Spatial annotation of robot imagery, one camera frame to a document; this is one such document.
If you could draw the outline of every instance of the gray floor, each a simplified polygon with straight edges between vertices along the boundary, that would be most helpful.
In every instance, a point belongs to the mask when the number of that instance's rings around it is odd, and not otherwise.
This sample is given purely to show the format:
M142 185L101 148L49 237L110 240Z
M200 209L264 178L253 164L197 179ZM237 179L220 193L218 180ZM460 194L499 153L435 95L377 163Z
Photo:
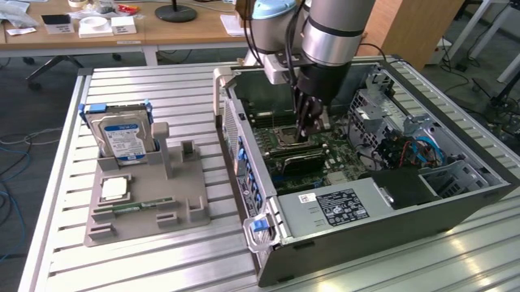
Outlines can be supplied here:
M447 32L447 38L455 41L460 34L468 19L455 22ZM474 31L466 47L468 48L476 35L484 29L479 26ZM194 51L185 63L204 63L213 61L233 61L237 57L245 56L245 49L221 49ZM506 69L515 56L520 53L520 44L502 35L496 35L494 40L482 53L479 58L482 68L470 67L467 73L470 78L484 78L494 88L500 91L503 86L495 81L502 71ZM114 61L110 54L95 56L81 56L79 61L87 67L106 68L115 66L144 66L145 57L138 53L122 54L123 60ZM165 59L161 64L178 62L188 56L188 51L180 51L176 54L165 55L173 61ZM37 64L45 63L49 58L35 58ZM47 74L39 78L43 84L41 92L33 92L25 83L25 77L35 69L22 62L21 58L14 58L9 67L0 71L0 136L14 133L31 133L43 128L61 127L66 120L66 111L70 103L70 96L77 79L77 68L63 63L55 67ZM423 74L432 83L440 88L460 84L463 78L447 73L438 66L427 67ZM520 85L516 86L512 97L520 95ZM483 93L476 94L471 85L460 87L451 91L451 95L464 100L470 105L479 101ZM43 136L42 140L54 139L58 133ZM26 150L27 145L10 147L13 150ZM29 238L25 246L17 251L25 254L29 251L29 243L35 229L39 208L43 200L47 180L51 173L57 144L34 146L31 150L31 165L21 176L7 182L11 194L17 197L25 215ZM17 159L19 155L0 151L0 170L3 170ZM6 208L0 210L3 218ZM10 221L0 227L0 254L10 252L10 248L17 245L21 238L21 224L15 215ZM15 291L21 281L22 269L26 258L9 259L0 263L0 291Z

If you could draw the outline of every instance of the chair wheel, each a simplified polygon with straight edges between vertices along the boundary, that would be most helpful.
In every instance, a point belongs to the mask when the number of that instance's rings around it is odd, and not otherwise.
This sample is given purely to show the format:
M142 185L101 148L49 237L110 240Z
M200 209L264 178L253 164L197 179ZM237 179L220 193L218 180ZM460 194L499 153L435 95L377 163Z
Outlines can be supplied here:
M27 86L30 87L31 90L34 91L39 91L42 89L42 84L41 83L37 83L37 82L30 82L27 84Z
M22 60L25 61L25 63L27 65L34 65L35 64L35 59L31 58L31 57L25 57L25 58L22 58Z

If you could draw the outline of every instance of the office chair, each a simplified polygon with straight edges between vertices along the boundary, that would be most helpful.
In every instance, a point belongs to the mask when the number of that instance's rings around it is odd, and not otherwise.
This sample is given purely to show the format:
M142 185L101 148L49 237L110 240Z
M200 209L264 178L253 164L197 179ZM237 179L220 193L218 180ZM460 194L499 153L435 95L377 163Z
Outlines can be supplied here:
M115 61L121 61L122 60L122 56L119 54L113 54L113 59ZM25 57L23 58L23 61L26 64L29 65L33 65L35 63L35 59L34 58L29 58L29 57ZM59 62L62 61L69 61L71 62L78 68L83 68L83 65L82 63L77 60L77 58L74 58L74 56L71 55L61 55L61 56L55 56L53 59L50 59L50 61L42 66L38 68L38 70L34 71L34 73L31 73L31 75L26 78L27 80L27 86L30 87L31 90L41 90L42 89L42 84L38 83L38 82L34 82L35 78L38 76L41 76L42 74L45 74L54 66L57 66L59 64Z

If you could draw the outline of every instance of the hard drive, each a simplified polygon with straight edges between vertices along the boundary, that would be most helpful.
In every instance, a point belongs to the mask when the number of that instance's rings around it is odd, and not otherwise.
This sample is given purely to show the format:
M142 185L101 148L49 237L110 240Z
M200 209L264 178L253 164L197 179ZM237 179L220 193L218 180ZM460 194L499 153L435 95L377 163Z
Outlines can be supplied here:
M145 162L146 153L157 151L150 102L122 106L82 104L79 110L102 157L115 157L119 165Z

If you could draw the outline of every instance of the motherboard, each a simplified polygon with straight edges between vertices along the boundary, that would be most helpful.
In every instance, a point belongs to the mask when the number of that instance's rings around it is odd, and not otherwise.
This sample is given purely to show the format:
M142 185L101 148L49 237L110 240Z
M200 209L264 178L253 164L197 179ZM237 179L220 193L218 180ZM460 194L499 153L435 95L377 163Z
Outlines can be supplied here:
M355 181L368 171L341 127L300 143L293 125L253 132L280 195Z

